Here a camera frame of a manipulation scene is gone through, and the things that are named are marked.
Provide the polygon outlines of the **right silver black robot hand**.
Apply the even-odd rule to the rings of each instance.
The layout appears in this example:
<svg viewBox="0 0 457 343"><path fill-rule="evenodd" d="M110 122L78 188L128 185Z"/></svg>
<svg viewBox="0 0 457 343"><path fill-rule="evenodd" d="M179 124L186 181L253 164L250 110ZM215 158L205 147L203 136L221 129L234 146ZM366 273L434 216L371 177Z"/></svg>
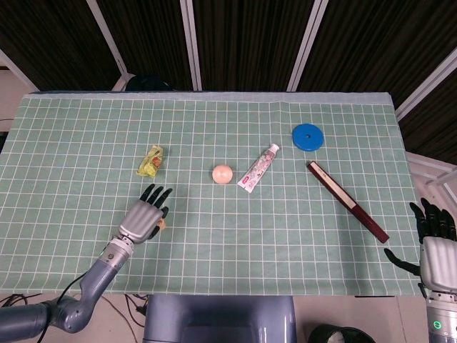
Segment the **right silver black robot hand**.
<svg viewBox="0 0 457 343"><path fill-rule="evenodd" d="M418 264L399 259L390 249L384 254L398 268L421 279L432 292L456 293L456 223L445 209L427 199L410 203L416 218L420 258Z"/></svg>

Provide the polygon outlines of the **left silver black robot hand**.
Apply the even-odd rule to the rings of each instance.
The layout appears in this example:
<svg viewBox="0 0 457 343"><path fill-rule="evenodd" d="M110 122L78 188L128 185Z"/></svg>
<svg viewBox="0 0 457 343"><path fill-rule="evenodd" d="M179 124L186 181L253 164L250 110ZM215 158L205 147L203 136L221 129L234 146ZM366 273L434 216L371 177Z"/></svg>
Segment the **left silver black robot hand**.
<svg viewBox="0 0 457 343"><path fill-rule="evenodd" d="M172 188L164 189L155 184L147 186L120 223L119 235L134 244L154 238L164 226L169 208L163 204L172 191Z"/></svg>

